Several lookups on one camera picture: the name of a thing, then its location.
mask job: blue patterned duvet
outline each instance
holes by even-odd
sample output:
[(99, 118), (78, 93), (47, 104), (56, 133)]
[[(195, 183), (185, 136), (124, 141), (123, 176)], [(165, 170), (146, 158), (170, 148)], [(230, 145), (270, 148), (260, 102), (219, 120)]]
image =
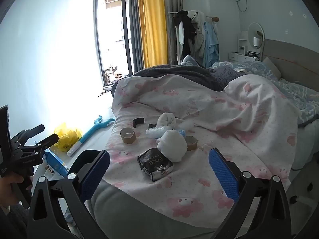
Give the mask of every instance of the blue patterned duvet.
[(298, 127), (306, 126), (315, 119), (319, 119), (319, 93), (298, 83), (290, 83), (284, 79), (280, 81), (263, 62), (217, 62), (212, 68), (229, 66), (234, 70), (245, 70), (248, 74), (263, 76), (272, 82), (298, 109)]

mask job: blue gripper pad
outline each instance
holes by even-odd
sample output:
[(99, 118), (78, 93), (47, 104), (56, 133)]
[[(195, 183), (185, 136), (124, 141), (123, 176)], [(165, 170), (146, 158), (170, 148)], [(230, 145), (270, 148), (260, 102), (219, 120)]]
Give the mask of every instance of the blue gripper pad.
[(228, 198), (239, 199), (238, 182), (215, 149), (210, 150), (208, 161)]
[(82, 202), (92, 198), (96, 188), (98, 187), (98, 184), (100, 183), (109, 166), (110, 155), (107, 151), (105, 151), (91, 167), (90, 171), (80, 184), (81, 194), (79, 197)]

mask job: window frame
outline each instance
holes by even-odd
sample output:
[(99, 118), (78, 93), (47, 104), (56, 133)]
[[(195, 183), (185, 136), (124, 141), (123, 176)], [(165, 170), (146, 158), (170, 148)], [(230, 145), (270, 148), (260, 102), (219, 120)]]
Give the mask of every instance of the window frame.
[[(95, 1), (94, 3), (95, 38), (96, 38), (96, 50), (98, 55), (98, 62), (101, 69), (101, 75), (102, 75), (104, 87), (110, 87), (113, 84), (108, 82), (108, 79), (105, 77), (105, 74), (103, 73), (103, 63), (102, 63), (101, 51), (100, 51), (99, 40), (98, 40), (98, 24), (97, 24), (98, 0), (94, 0), (94, 1)], [(122, 4), (122, 22), (123, 22), (122, 24), (123, 24), (123, 31), (124, 31), (124, 42), (125, 42), (127, 65), (129, 68), (129, 75), (133, 75), (131, 55), (130, 55), (129, 33), (128, 33), (127, 17), (126, 17), (126, 0), (121, 0), (121, 4)]]

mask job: window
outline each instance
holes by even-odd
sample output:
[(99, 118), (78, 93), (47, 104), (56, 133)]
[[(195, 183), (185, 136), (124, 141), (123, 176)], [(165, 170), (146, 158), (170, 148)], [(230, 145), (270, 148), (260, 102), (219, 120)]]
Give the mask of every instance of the window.
[(95, 0), (95, 24), (104, 85), (112, 85), (133, 74), (128, 0)]

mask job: plastic bag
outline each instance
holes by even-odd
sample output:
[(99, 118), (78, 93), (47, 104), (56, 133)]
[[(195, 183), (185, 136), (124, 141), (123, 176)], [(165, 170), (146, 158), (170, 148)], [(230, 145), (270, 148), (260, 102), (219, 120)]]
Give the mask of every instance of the plastic bag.
[(67, 152), (82, 137), (81, 130), (68, 128), (65, 122), (56, 127), (54, 133), (59, 136), (59, 141), (55, 146), (61, 152)]
[(160, 138), (168, 130), (172, 130), (169, 126), (153, 127), (146, 129), (146, 136), (148, 138)]

